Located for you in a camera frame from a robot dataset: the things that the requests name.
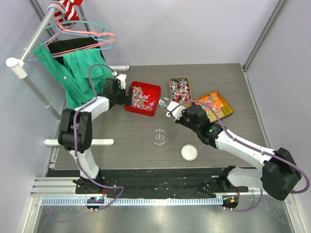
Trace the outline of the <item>red square candy box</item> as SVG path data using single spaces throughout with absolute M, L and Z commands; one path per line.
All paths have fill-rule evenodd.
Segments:
M 151 83 L 133 81 L 132 104 L 124 106 L 128 112 L 153 117 L 161 96 L 161 87 Z

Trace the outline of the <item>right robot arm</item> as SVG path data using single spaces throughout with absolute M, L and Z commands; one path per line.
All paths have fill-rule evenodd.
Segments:
M 191 129 L 203 144 L 229 152 L 255 167 L 255 170 L 232 167 L 219 180 L 222 190 L 229 192 L 236 186 L 250 186 L 263 189 L 276 200 L 285 200 L 295 193 L 302 173 L 288 150 L 265 148 L 239 137 L 221 124 L 211 123 L 204 109 L 196 104 L 173 107 L 171 112 L 175 122 Z

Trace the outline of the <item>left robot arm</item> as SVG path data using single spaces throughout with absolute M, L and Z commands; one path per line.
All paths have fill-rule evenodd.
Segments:
M 58 143 L 74 158 L 82 180 L 88 180 L 86 187 L 92 193 L 100 193 L 103 181 L 100 168 L 91 151 L 93 139 L 92 122 L 115 105 L 131 105 L 133 88 L 126 90 L 126 75 L 108 78 L 102 92 L 75 109 L 65 109 L 61 115 Z

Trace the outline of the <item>silver metal scoop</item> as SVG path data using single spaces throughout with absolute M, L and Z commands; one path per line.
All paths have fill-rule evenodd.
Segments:
M 163 98 L 160 98 L 158 104 L 163 110 L 165 110 L 166 112 L 170 112 L 171 107 L 172 107 L 171 103 L 172 103 L 171 99 L 163 97 Z

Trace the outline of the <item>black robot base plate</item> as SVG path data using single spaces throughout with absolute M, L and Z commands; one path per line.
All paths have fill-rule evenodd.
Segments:
M 77 194 L 104 193 L 115 197 L 124 187 L 122 198 L 166 199 L 212 196 L 217 193 L 247 192 L 251 185 L 230 181 L 234 166 L 225 168 L 151 168 L 102 169 L 94 182 L 83 178 L 78 170 L 49 169 L 48 178 L 69 178 Z

